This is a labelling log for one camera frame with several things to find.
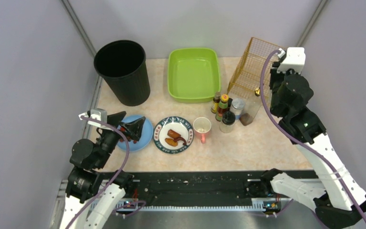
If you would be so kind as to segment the dark sauce dispenser bottle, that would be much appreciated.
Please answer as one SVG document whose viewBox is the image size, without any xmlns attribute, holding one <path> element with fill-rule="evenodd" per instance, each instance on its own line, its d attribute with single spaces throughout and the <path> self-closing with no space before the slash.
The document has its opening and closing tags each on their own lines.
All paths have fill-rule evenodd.
<svg viewBox="0 0 366 229">
<path fill-rule="evenodd" d="M 260 88 L 257 87 L 254 92 L 248 96 L 245 107 L 239 118 L 239 121 L 243 126 L 248 126 L 254 121 L 254 118 L 256 117 L 261 105 L 261 91 Z"/>
</svg>

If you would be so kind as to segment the silver lid glass jar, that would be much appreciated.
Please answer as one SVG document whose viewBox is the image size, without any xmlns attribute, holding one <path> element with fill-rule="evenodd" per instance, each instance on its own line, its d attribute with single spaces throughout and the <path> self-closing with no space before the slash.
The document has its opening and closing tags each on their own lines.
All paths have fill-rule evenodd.
<svg viewBox="0 0 366 229">
<path fill-rule="evenodd" d="M 235 98 L 231 102 L 230 111 L 235 115 L 235 119 L 238 120 L 245 107 L 245 101 L 242 98 Z"/>
</svg>

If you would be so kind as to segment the green label sauce bottle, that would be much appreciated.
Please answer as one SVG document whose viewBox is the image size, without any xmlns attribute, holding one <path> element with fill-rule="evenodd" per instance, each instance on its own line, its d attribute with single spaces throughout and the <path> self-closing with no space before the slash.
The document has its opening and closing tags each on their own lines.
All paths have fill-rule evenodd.
<svg viewBox="0 0 366 229">
<path fill-rule="evenodd" d="M 220 97 L 220 102 L 217 106 L 216 113 L 215 113 L 215 119 L 218 122 L 220 122 L 222 120 L 222 116 L 223 116 L 224 112 L 226 112 L 228 109 L 228 101 L 229 101 L 229 96 L 227 94 L 222 94 Z"/>
</svg>

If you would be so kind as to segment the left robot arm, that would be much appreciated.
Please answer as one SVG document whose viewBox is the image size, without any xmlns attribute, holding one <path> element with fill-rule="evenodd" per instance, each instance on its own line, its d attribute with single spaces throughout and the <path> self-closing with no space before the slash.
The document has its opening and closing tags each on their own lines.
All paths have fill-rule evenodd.
<svg viewBox="0 0 366 229">
<path fill-rule="evenodd" d="M 99 108 L 79 115 L 80 120 L 96 128 L 99 138 L 96 142 L 80 139 L 71 149 L 73 169 L 67 180 L 61 229 L 101 229 L 111 214 L 121 214 L 126 218 L 145 207 L 146 201 L 139 200 L 137 195 L 118 206 L 133 182 L 133 175 L 123 170 L 130 144 L 141 139 L 146 122 L 144 116 L 125 122 L 125 116 L 125 111 L 108 115 Z M 104 185 L 106 175 L 98 170 L 105 166 L 119 141 L 125 143 L 125 158 Z"/>
</svg>

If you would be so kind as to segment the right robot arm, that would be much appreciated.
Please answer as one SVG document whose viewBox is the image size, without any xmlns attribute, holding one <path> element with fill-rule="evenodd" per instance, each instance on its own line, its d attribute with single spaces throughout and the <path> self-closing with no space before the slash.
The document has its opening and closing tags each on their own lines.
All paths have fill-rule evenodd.
<svg viewBox="0 0 366 229">
<path fill-rule="evenodd" d="M 343 229 L 363 220 L 366 223 L 366 191 L 351 176 L 337 153 L 321 120 L 307 103 L 314 92 L 295 67 L 281 70 L 282 62 L 264 62 L 261 79 L 270 70 L 270 105 L 262 104 L 275 126 L 312 165 L 322 187 L 313 187 L 279 169 L 263 173 L 266 194 L 281 194 L 312 210 L 330 229 Z"/>
</svg>

